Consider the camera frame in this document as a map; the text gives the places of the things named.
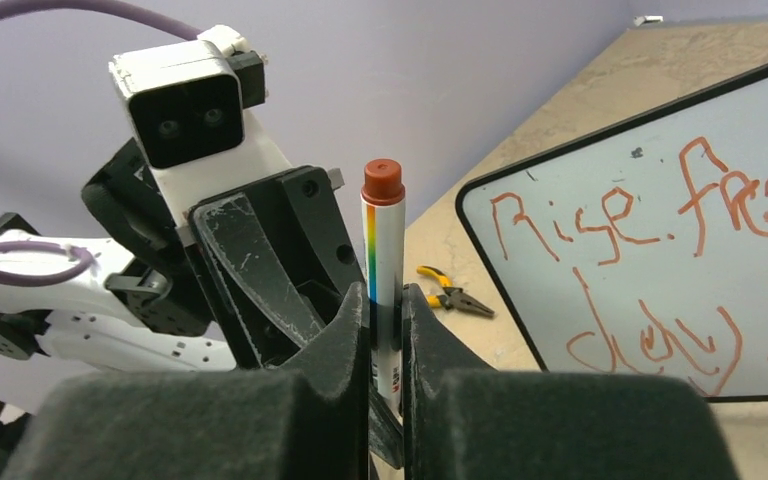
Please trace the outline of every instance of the red marker cap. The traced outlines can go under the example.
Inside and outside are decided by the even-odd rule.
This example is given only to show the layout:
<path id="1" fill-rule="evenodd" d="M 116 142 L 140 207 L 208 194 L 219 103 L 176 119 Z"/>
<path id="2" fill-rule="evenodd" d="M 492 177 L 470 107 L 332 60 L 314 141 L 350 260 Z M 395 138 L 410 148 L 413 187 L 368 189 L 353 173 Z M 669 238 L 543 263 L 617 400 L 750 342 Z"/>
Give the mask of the red marker cap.
<path id="1" fill-rule="evenodd" d="M 367 203 L 378 207 L 395 205 L 405 198 L 402 166 L 395 160 L 379 158 L 366 164 L 360 194 Z"/>

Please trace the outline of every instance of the rainbow stripe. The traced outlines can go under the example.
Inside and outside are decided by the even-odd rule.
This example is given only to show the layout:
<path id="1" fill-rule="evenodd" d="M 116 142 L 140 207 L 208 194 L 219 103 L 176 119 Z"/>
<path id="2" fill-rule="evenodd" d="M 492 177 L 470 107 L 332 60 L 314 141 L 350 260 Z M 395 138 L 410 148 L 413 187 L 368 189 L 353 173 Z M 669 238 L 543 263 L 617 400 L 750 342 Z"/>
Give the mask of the rainbow stripe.
<path id="1" fill-rule="evenodd" d="M 376 288 L 376 266 L 375 266 L 375 206 L 366 206 L 366 282 L 369 285 L 369 300 L 375 302 L 378 300 L 378 291 Z"/>

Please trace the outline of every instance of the pliers jaw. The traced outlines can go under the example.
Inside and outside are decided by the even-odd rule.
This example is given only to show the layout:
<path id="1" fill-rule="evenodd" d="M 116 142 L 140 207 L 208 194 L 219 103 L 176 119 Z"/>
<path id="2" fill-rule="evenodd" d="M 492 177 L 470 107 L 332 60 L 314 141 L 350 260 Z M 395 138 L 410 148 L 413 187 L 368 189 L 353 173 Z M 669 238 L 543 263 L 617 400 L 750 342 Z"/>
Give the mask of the pliers jaw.
<path id="1" fill-rule="evenodd" d="M 460 287 L 445 287 L 447 302 L 443 303 L 446 309 L 456 309 L 461 312 L 478 315 L 484 318 L 493 318 L 496 312 L 492 308 L 479 302 L 471 295 L 465 293 Z"/>

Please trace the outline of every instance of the pliers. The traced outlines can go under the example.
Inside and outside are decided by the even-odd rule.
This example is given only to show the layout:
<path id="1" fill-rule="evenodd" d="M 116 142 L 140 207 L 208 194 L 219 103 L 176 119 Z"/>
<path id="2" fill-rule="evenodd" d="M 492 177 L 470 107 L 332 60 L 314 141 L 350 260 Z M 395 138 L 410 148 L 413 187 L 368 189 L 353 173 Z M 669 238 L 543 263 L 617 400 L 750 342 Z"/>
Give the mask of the pliers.
<path id="1" fill-rule="evenodd" d="M 425 299 L 431 308 L 445 308 L 446 310 L 454 308 L 485 318 L 493 318 L 496 314 L 491 308 L 466 294 L 463 288 L 455 287 L 449 276 L 440 270 L 428 265 L 420 265 L 416 267 L 416 273 L 437 280 L 437 283 L 443 287 L 443 295 L 426 295 Z"/>

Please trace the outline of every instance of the black frame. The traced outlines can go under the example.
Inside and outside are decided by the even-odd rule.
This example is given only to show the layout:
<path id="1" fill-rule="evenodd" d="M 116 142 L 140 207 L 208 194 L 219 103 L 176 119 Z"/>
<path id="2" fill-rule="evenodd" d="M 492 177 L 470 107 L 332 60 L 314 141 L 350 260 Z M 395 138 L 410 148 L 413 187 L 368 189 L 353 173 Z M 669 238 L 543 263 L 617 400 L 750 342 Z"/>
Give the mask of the black frame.
<path id="1" fill-rule="evenodd" d="M 522 333 L 522 336 L 525 337 L 525 341 L 528 344 L 528 348 L 531 350 L 532 355 L 534 355 L 534 358 L 535 360 L 537 360 L 537 364 L 540 366 L 540 369 L 542 371 L 547 372 L 549 370 L 548 368 L 546 368 L 546 364 L 544 363 L 543 358 L 540 356 L 540 353 L 537 351 L 534 341 L 529 335 L 528 330 L 525 328 L 525 324 L 523 323 L 522 319 L 520 318 L 519 314 L 514 308 L 513 302 L 511 302 L 511 298 L 508 295 L 507 291 L 505 290 L 504 284 L 499 279 L 498 274 L 493 268 L 493 264 L 490 262 L 487 256 L 487 253 L 482 248 L 481 243 L 478 241 L 478 238 L 475 235 L 475 231 L 470 225 L 469 220 L 466 218 L 466 214 L 464 213 L 464 210 L 463 210 L 463 202 L 466 194 L 483 185 L 486 185 L 488 183 L 494 182 L 501 178 L 507 177 L 508 175 L 517 173 L 521 170 L 531 168 L 543 162 L 548 162 L 552 159 L 561 157 L 563 155 L 567 155 L 568 153 L 574 152 L 576 150 L 587 147 L 594 143 L 601 142 L 605 139 L 608 139 L 620 133 L 626 132 L 628 130 L 632 130 L 641 125 L 667 117 L 669 115 L 680 112 L 682 110 L 686 110 L 690 107 L 699 105 L 708 100 L 720 97 L 722 95 L 733 92 L 735 90 L 739 90 L 745 86 L 752 85 L 754 83 L 757 83 L 761 80 L 765 80 L 767 78 L 768 78 L 768 64 L 765 64 L 755 69 L 749 70 L 736 77 L 732 77 L 728 80 L 724 80 L 708 88 L 699 90 L 695 93 L 691 93 L 690 95 L 686 95 L 684 97 L 678 98 L 672 102 L 666 103 L 659 107 L 655 107 L 651 110 L 645 111 L 641 114 L 635 115 L 631 118 L 628 118 L 621 122 L 605 127 L 601 130 L 597 130 L 593 133 L 587 134 L 576 140 L 572 140 L 570 142 L 561 144 L 545 152 L 538 153 L 536 155 L 520 160 L 516 163 L 503 167 L 494 172 L 472 179 L 469 182 L 467 182 L 460 189 L 460 191 L 458 191 L 457 197 L 455 198 L 455 211 L 457 212 L 458 219 L 460 220 L 461 225 L 463 225 L 464 230 L 466 230 L 466 233 L 469 236 L 470 241 L 472 242 L 473 246 L 478 252 L 478 256 L 481 258 L 481 262 L 484 264 L 484 267 L 490 273 L 490 278 L 493 279 L 493 284 L 496 286 L 496 289 L 499 290 L 499 293 L 502 295 L 502 299 L 505 301 L 505 306 L 511 312 L 511 316 L 514 319 L 514 322 L 516 322 L 517 327 L 520 330 L 520 333 Z M 768 401 L 768 395 L 748 395 L 748 396 L 736 396 L 736 397 L 707 397 L 707 400 L 710 403 L 759 402 L 759 401 Z"/>

